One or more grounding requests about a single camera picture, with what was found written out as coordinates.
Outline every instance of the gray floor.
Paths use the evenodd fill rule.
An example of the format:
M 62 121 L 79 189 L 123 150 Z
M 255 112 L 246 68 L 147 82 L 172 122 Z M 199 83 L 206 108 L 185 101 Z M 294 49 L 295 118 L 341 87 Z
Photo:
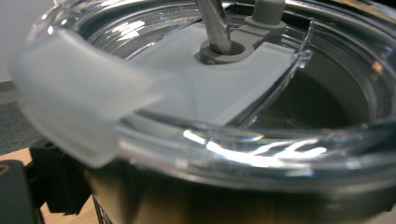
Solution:
M 11 82 L 0 83 L 0 155 L 29 147 L 41 137 L 23 117 L 17 99 Z

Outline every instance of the lid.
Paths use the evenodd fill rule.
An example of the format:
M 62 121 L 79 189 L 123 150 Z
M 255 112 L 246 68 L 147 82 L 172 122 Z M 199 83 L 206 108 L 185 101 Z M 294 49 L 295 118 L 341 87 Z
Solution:
M 119 157 L 237 189 L 394 186 L 395 11 L 286 1 L 258 25 L 254 4 L 223 3 L 231 53 L 212 57 L 192 1 L 64 1 L 15 57 L 21 109 L 92 167 Z

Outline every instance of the clear plastic lid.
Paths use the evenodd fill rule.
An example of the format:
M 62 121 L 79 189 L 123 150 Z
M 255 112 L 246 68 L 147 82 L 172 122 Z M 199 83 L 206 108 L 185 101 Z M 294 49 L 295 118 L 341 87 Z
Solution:
M 206 37 L 192 1 L 62 2 L 35 24 L 29 42 L 38 47 L 21 55 L 47 51 L 15 65 L 23 88 L 35 71 L 21 67 L 40 63 L 24 60 L 47 55 L 54 64 L 37 70 L 48 83 L 22 89 L 22 109 L 39 131 L 90 166 L 120 157 L 237 189 L 394 186 L 395 11 L 335 2 L 286 1 L 281 39 L 268 39 L 242 62 L 218 65 L 197 60 Z M 223 6 L 234 31 L 254 1 Z M 54 36 L 64 40 L 54 45 L 62 46 L 59 55 L 46 45 Z M 52 57 L 76 64 L 59 72 Z M 68 78 L 45 75 L 55 70 Z M 65 95 L 46 94 L 51 81 L 64 85 Z M 39 96 L 29 96 L 37 90 Z M 59 108 L 38 109 L 43 97 Z

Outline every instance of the table surface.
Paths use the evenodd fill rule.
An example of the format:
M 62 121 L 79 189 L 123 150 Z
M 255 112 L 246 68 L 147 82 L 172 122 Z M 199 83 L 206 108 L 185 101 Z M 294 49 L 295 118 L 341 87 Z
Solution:
M 6 155 L 0 156 L 0 161 L 4 160 L 18 160 L 23 164 L 27 164 L 30 160 L 30 153 L 28 148 L 24 148 Z M 46 204 L 41 207 L 41 212 L 46 223 L 49 224 L 97 224 L 99 223 L 93 200 L 90 198 L 83 206 L 78 216 L 64 216 L 63 214 L 50 213 Z M 365 224 L 392 224 L 396 223 L 396 206 L 389 213 L 383 213 L 377 217 L 372 218 Z

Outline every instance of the black object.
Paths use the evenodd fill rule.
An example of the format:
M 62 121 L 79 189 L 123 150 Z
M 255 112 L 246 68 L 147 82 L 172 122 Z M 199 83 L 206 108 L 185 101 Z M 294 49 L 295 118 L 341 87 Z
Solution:
M 1 223 L 44 223 L 39 209 L 34 207 L 20 161 L 0 161 L 0 183 Z
M 51 213 L 78 214 L 91 195 L 82 176 L 83 166 L 46 139 L 32 145 L 30 153 L 36 171 L 47 180 L 46 187 L 36 184 L 33 188 L 38 195 L 35 203 L 40 205 L 45 195 Z

